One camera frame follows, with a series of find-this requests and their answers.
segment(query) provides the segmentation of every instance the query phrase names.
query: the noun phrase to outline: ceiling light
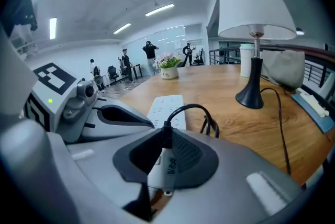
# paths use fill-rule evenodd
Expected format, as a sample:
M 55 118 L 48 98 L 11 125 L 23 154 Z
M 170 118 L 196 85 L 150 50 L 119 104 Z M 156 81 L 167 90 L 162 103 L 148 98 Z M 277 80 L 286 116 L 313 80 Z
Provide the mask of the ceiling light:
M 298 35 L 304 35 L 305 34 L 305 32 L 300 28 L 296 28 L 296 30 L 297 30 Z
M 154 11 L 151 11 L 151 12 L 147 13 L 146 16 L 147 16 L 147 17 L 148 17 L 148 16 L 151 16 L 151 15 L 153 15 L 153 14 L 156 14 L 156 13 L 158 13 L 158 12 L 160 12 L 160 11 L 163 11 L 163 10 L 165 10 L 165 9 L 171 8 L 171 7 L 173 7 L 173 6 L 174 6 L 173 4 L 169 4 L 169 5 L 163 6 L 163 7 L 161 7 L 161 8 L 158 8 L 158 9 L 156 9 L 156 10 L 154 10 Z
M 50 40 L 53 40 L 56 38 L 56 24 L 57 24 L 57 18 L 51 18 L 49 22 L 49 31 L 50 31 Z
M 123 27 L 116 30 L 113 34 L 118 34 L 120 31 L 124 30 L 125 28 L 129 27 L 130 25 L 131 25 L 130 23 L 125 24 Z

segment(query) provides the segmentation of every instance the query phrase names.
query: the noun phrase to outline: desk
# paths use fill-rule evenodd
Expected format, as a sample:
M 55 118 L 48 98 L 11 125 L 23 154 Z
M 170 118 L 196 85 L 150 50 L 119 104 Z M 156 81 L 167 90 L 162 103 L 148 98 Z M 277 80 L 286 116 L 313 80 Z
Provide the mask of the desk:
M 240 65 L 194 66 L 178 71 L 179 79 L 162 80 L 160 75 L 154 76 L 120 100 L 147 115 L 156 97 L 181 94 L 185 104 L 199 103 L 209 110 L 219 125 L 220 139 L 245 145 L 286 172 L 278 103 L 273 91 L 262 93 L 262 109 L 249 109 L 235 100 L 235 94 L 248 81 L 240 76 Z M 261 79 L 261 89 L 265 87 L 276 89 L 280 95 L 292 178 L 303 185 L 326 159 L 335 130 L 322 134 L 310 116 L 289 94 L 286 96 L 282 88 Z M 185 115 L 187 129 L 199 132 L 204 112 L 195 108 L 186 110 Z
M 138 79 L 138 77 L 137 77 L 137 73 L 136 73 L 136 67 L 139 68 L 141 77 L 143 77 L 143 75 L 142 75 L 142 71 L 141 71 L 141 64 L 137 64 L 137 65 L 132 66 L 132 70 L 134 71 L 135 78 Z

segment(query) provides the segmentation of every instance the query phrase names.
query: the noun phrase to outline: railing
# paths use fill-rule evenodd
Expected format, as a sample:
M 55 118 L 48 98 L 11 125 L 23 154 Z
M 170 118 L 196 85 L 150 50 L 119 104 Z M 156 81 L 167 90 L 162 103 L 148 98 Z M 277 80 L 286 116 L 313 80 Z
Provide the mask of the railing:
M 313 62 L 305 63 L 305 75 L 304 77 L 318 87 L 322 87 L 325 81 L 327 80 L 330 72 L 335 71 L 335 53 L 329 52 L 323 49 L 305 47 L 305 46 L 296 46 L 288 44 L 276 44 L 276 45 L 262 45 L 261 51 L 270 50 L 270 51 L 284 51 L 284 50 L 293 50 L 293 51 L 304 51 L 305 60 Z M 240 53 L 239 47 L 226 47 L 216 50 L 209 51 L 209 64 L 240 64 L 239 57 L 231 57 L 231 55 L 238 56 Z M 302 85 L 302 89 L 307 93 L 310 93 L 315 96 L 315 98 L 320 102 L 321 106 L 326 107 L 330 111 L 330 115 L 335 119 L 335 108 L 324 98 L 322 98 L 318 93 Z M 335 86 L 333 86 L 330 96 L 334 94 Z

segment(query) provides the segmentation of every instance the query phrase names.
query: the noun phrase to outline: white power strip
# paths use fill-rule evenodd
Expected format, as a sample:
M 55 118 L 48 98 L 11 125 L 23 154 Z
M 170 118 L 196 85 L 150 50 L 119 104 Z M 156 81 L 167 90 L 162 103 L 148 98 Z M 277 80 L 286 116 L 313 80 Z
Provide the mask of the white power strip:
M 156 128 L 162 128 L 169 115 L 183 105 L 182 95 L 157 97 L 153 101 L 147 117 Z M 186 129 L 184 111 L 172 119 L 171 126 L 178 129 Z M 173 194 L 176 172 L 176 159 L 172 150 L 162 149 L 161 155 L 148 175 L 150 199 L 154 197 L 159 188 L 163 189 L 166 196 Z
M 184 106 L 182 95 L 156 97 L 147 117 L 152 121 L 155 128 L 162 128 L 169 115 L 181 106 Z M 184 111 L 172 119 L 171 126 L 178 129 L 186 129 Z

